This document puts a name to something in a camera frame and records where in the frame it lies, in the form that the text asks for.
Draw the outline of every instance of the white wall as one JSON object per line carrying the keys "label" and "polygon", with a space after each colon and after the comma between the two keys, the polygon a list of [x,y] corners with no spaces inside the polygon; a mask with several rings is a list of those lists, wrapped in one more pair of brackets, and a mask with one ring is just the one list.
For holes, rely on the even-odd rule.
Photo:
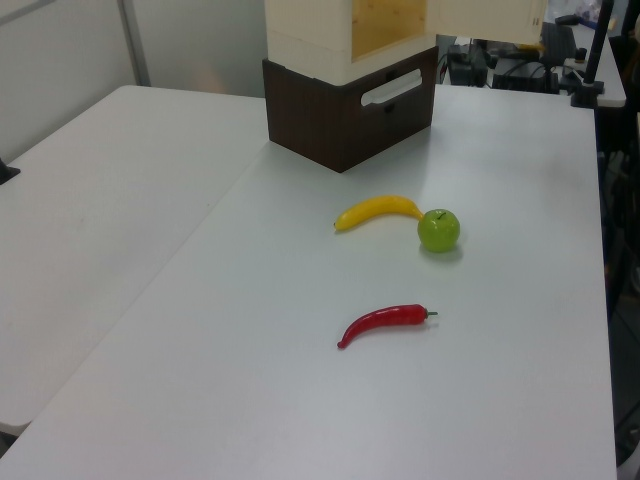
{"label": "white wall", "polygon": [[0,25],[0,157],[13,160],[128,84],[116,0],[56,0]]}
{"label": "white wall", "polygon": [[264,96],[263,0],[132,1],[152,86]]}

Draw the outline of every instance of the yellow banana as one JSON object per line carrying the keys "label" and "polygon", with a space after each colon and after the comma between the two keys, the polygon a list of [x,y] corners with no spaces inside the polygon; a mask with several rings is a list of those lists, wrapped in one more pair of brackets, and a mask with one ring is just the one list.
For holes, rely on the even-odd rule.
{"label": "yellow banana", "polygon": [[421,220],[423,217],[420,209],[408,198],[399,195],[382,195],[354,205],[349,210],[343,212],[333,226],[338,231],[347,230],[370,218],[385,213],[409,215],[418,220]]}

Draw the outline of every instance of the plastic fruit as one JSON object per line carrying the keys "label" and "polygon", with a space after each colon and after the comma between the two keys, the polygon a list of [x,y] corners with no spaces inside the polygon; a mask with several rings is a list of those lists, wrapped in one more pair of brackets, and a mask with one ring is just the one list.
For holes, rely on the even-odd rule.
{"label": "plastic fruit", "polygon": [[418,236],[430,252],[448,252],[456,246],[460,222],[449,210],[430,210],[418,222]]}
{"label": "plastic fruit", "polygon": [[413,201],[400,195],[382,195],[360,202],[343,212],[333,226],[337,231],[348,230],[370,218],[389,213],[409,215],[420,220],[422,212]]}

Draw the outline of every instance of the black cable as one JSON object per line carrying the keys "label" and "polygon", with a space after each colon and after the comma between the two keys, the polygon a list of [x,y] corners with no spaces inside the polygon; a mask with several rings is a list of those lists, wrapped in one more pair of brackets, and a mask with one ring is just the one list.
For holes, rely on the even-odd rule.
{"label": "black cable", "polygon": [[527,91],[530,92],[531,91],[531,80],[533,80],[533,76],[536,74],[536,72],[538,70],[540,70],[541,68],[544,68],[544,65],[540,65],[539,67],[537,67],[536,69],[533,70],[533,72],[531,73],[531,75],[529,75],[529,79],[527,80]]}
{"label": "black cable", "polygon": [[[438,60],[438,63],[436,64],[436,73],[438,73],[438,78],[440,79],[440,83],[442,83],[442,71],[438,72],[438,68],[440,67],[440,63],[442,62],[442,60],[444,60],[445,58],[447,58],[447,54],[443,54],[440,57],[440,60]],[[444,65],[442,66],[443,70],[446,72],[446,68],[447,68],[447,63],[445,62]]]}
{"label": "black cable", "polygon": [[500,79],[501,81],[500,81],[500,85],[499,85],[499,86],[500,86],[501,88],[506,88],[506,78],[507,78],[508,76],[512,75],[512,74],[513,74],[513,72],[515,72],[515,71],[516,71],[517,69],[519,69],[520,67],[525,66],[527,63],[531,63],[531,60],[525,60],[525,61],[523,61],[522,63],[519,63],[519,64],[517,64],[516,66],[511,67],[509,70],[507,70],[506,72],[504,72],[504,73],[502,74],[502,78]]}

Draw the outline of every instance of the chili pepper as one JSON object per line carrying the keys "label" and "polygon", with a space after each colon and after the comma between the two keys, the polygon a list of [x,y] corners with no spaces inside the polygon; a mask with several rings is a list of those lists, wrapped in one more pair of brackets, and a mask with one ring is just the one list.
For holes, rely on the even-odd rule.
{"label": "chili pepper", "polygon": [[338,348],[347,348],[354,338],[368,330],[398,325],[420,325],[429,315],[437,314],[438,312],[428,312],[422,305],[397,305],[367,313],[349,325],[342,340],[338,342]]}
{"label": "chili pepper", "polygon": [[422,220],[422,212],[406,197],[400,195],[382,195],[364,200],[343,212],[333,224],[337,231],[347,230],[360,225],[372,217],[385,213],[399,213]]}

